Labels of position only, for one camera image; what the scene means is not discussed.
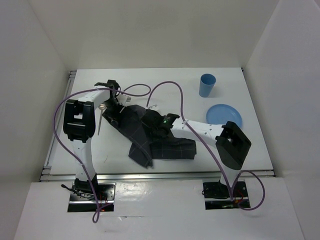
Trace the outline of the dark grey checked cloth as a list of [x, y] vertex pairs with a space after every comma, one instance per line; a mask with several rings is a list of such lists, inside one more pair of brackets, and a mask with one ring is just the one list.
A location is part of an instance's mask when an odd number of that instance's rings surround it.
[[119, 112], [108, 107], [102, 116], [120, 134], [131, 141], [128, 157], [138, 165], [148, 168], [153, 160], [193, 160], [197, 154], [196, 142], [173, 137], [172, 133], [160, 136], [142, 123], [147, 110], [139, 105], [117, 106]]

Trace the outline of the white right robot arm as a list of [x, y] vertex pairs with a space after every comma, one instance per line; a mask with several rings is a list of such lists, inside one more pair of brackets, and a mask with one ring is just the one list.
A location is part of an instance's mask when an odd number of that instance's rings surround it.
[[146, 111], [141, 121], [156, 136], [189, 139], [201, 142], [205, 147], [216, 148], [222, 173], [218, 190], [223, 196], [230, 196], [235, 191], [236, 179], [252, 146], [236, 123], [208, 124], [173, 113], [160, 115], [151, 109]]

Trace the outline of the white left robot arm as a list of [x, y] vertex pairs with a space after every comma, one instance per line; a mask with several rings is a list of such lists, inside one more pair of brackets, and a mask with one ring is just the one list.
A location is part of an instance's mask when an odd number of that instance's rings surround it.
[[94, 91], [65, 103], [63, 132], [72, 143], [76, 168], [74, 188], [88, 200], [99, 195], [97, 173], [92, 161], [92, 137], [96, 131], [95, 110], [105, 101], [116, 102], [116, 92], [121, 89], [115, 80], [95, 84]]

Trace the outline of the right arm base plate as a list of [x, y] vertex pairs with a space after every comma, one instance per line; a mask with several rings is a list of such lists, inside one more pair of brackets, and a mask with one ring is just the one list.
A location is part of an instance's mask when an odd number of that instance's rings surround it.
[[245, 209], [251, 207], [247, 186], [244, 181], [238, 181], [233, 190], [233, 201], [226, 186], [219, 181], [203, 182], [201, 194], [204, 196], [206, 210], [238, 209], [239, 205]]

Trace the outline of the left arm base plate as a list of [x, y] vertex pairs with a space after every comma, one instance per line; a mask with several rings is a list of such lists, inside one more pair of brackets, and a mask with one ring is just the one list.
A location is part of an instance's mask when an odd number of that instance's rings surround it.
[[[95, 212], [97, 209], [96, 200], [93, 193], [76, 191], [74, 185], [69, 188], [61, 185], [70, 191], [68, 202], [68, 213]], [[100, 184], [96, 193], [101, 212], [113, 212], [115, 207], [116, 184]]]

